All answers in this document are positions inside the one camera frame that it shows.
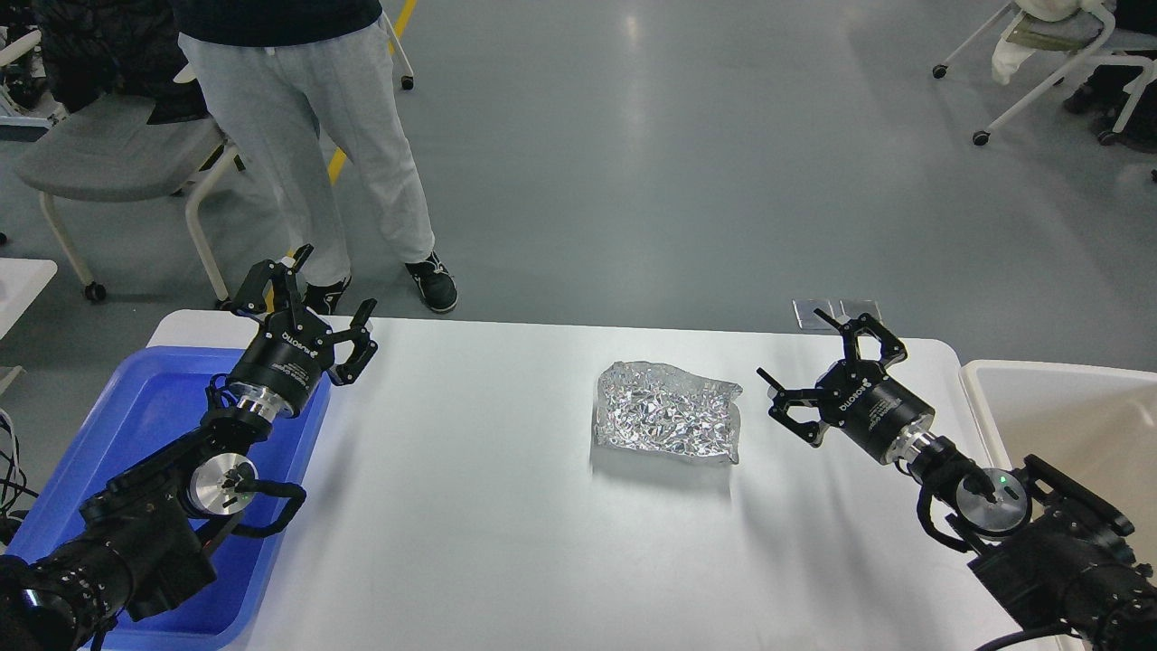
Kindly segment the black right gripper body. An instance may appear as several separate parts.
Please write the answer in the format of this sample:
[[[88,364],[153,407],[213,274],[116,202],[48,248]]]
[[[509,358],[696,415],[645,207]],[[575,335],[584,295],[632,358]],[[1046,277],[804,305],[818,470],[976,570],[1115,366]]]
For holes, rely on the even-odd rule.
[[[815,387],[821,391],[821,422],[846,432],[880,465],[912,463],[934,441],[936,410],[880,363],[838,362]]]

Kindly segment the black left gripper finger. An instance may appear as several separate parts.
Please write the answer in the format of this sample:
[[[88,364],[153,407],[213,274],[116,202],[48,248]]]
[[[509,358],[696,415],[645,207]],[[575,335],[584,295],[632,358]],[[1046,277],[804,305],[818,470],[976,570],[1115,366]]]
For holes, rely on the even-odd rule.
[[[351,386],[371,362],[379,345],[373,341],[373,310],[377,299],[363,299],[352,318],[351,326],[340,331],[327,331],[322,336],[322,368],[334,386]],[[351,355],[344,362],[336,362],[336,346],[351,343]]]
[[[314,246],[305,244],[282,259],[255,262],[239,284],[239,291],[231,299],[226,299],[227,312],[252,320],[264,320],[268,315],[280,312],[309,312],[297,276],[311,254]]]

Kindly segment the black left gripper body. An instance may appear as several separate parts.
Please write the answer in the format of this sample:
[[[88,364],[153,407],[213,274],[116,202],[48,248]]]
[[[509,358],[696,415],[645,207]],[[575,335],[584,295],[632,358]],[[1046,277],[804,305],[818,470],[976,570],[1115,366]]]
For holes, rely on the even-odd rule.
[[[315,313],[266,315],[257,336],[228,373],[226,387],[239,399],[277,395],[278,415],[297,417],[323,371],[334,365],[334,350],[318,343],[331,331]]]

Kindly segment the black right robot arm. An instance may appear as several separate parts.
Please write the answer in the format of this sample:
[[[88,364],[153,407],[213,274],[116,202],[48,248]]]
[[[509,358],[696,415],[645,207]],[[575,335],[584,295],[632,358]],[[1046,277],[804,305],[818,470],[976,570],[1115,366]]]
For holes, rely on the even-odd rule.
[[[899,336],[874,315],[815,315],[842,338],[842,358],[804,389],[760,368],[768,415],[811,447],[838,429],[918,482],[926,535],[970,552],[971,572],[1018,626],[988,650],[1057,636],[1095,650],[1154,649],[1154,567],[1136,560],[1127,542],[1135,527],[1119,508],[1038,454],[1020,468],[980,467],[933,432],[931,405],[891,373],[908,358]]]

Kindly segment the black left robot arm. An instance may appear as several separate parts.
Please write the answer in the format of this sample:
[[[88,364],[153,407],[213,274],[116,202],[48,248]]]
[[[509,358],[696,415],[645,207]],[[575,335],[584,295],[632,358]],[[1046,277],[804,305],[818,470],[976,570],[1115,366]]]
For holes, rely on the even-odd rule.
[[[379,346],[375,299],[333,330],[299,293],[310,244],[249,269],[234,315],[258,333],[229,373],[211,378],[199,426],[110,478],[79,508],[82,532],[34,563],[3,555],[3,649],[103,646],[118,617],[155,617],[216,580],[228,537],[280,534],[305,503],[301,484],[261,478],[249,449],[299,417],[323,376],[355,382]]]

